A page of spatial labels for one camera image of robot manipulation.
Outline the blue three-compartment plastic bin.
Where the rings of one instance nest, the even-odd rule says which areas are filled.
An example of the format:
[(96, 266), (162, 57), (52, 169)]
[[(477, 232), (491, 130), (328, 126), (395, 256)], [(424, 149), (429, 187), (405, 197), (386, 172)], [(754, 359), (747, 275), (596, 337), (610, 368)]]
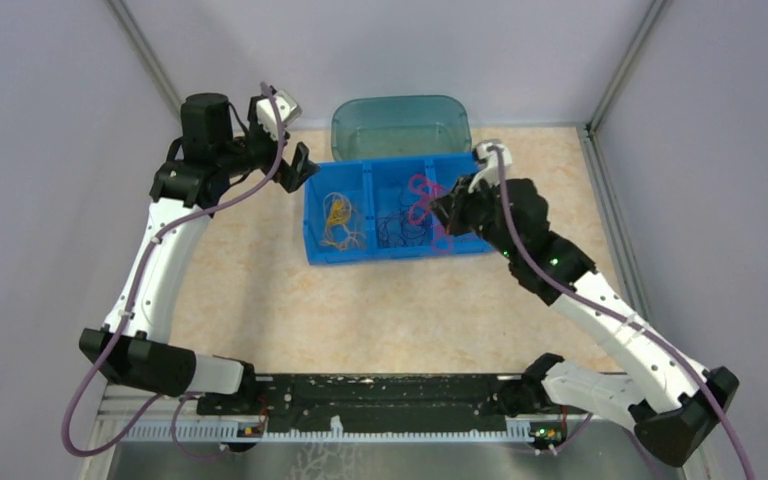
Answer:
[(473, 234), (446, 236), (424, 210), (477, 170), (468, 153), (326, 163), (305, 185), (311, 265), (490, 253)]

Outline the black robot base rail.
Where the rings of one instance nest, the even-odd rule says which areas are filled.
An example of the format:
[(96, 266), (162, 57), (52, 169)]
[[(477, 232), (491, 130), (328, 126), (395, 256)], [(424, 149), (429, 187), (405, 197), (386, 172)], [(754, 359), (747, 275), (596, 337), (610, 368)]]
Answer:
[(207, 393), (201, 416), (251, 416), (238, 436), (274, 442), (523, 443), (551, 453), (573, 408), (536, 401), (518, 374), (263, 374)]

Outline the left aluminium frame post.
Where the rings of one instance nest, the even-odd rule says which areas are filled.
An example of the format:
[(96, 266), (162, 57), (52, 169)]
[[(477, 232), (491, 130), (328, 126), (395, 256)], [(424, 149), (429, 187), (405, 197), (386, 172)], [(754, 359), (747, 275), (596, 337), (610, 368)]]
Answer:
[(184, 96), (174, 84), (154, 46), (127, 1), (105, 0), (105, 5), (116, 20), (130, 48), (174, 120), (178, 134), (182, 133), (180, 108)]

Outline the teal transparent plastic tub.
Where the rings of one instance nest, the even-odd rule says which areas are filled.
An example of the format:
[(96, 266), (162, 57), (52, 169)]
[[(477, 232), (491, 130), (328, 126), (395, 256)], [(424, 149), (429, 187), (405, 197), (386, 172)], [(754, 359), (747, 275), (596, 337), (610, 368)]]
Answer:
[(466, 108), (447, 95), (353, 99), (332, 116), (336, 161), (463, 153), (471, 145)]

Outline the right aluminium frame post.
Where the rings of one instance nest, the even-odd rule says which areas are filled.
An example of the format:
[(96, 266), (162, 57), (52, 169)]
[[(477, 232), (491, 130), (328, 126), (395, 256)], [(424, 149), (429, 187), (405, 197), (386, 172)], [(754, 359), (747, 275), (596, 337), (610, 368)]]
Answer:
[(610, 82), (597, 103), (590, 121), (587, 123), (587, 131), (591, 135), (595, 135), (604, 125), (611, 109), (629, 80), (636, 63), (640, 59), (652, 32), (656, 29), (664, 11), (669, 8), (670, 4), (671, 1), (669, 0), (653, 0), (649, 2), (644, 17), (636, 28), (628, 48), (625, 50)]

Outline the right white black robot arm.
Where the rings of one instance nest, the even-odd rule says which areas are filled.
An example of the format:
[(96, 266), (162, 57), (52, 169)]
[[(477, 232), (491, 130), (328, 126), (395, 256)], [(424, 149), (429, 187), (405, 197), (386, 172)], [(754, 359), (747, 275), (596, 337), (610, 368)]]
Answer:
[(547, 201), (532, 181), (492, 186), (466, 175), (429, 209), (448, 234), (474, 234), (491, 245), (524, 289), (571, 320), (618, 365), (616, 373), (604, 374), (546, 353), (513, 392), (500, 396), (506, 414), (575, 407), (623, 427), (673, 467), (722, 427), (738, 458), (747, 460), (727, 417), (737, 377), (681, 353), (631, 308), (590, 257), (551, 229)]

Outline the aluminium frame post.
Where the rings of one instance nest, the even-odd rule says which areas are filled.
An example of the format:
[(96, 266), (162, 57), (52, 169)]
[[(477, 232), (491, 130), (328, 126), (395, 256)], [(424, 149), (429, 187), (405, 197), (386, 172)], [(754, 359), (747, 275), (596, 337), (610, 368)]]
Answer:
[(116, 20), (130, 48), (174, 120), (178, 134), (182, 133), (180, 108), (184, 96), (174, 84), (154, 46), (127, 1), (105, 0), (105, 5)]
[(610, 82), (597, 103), (590, 121), (587, 123), (587, 131), (591, 135), (595, 135), (604, 125), (611, 109), (629, 80), (636, 63), (640, 59), (652, 32), (656, 29), (664, 11), (669, 8), (670, 4), (671, 1), (669, 0), (653, 0), (649, 2), (644, 17), (636, 28), (628, 48), (625, 50)]

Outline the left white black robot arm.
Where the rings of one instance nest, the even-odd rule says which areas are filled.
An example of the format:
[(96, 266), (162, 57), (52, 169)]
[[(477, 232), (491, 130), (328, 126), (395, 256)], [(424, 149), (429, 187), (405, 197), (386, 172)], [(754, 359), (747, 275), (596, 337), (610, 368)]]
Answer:
[(298, 143), (292, 160), (283, 149), (288, 126), (302, 109), (272, 86), (251, 98), (241, 136), (236, 110), (219, 93), (193, 94), (180, 107), (181, 135), (170, 145), (149, 192), (148, 220), (119, 299), (102, 327), (85, 329), (80, 351), (110, 383), (154, 394), (219, 394), (237, 414), (260, 399), (254, 368), (241, 360), (197, 354), (170, 344), (173, 313), (195, 247), (235, 177), (261, 171), (288, 193), (319, 167)]

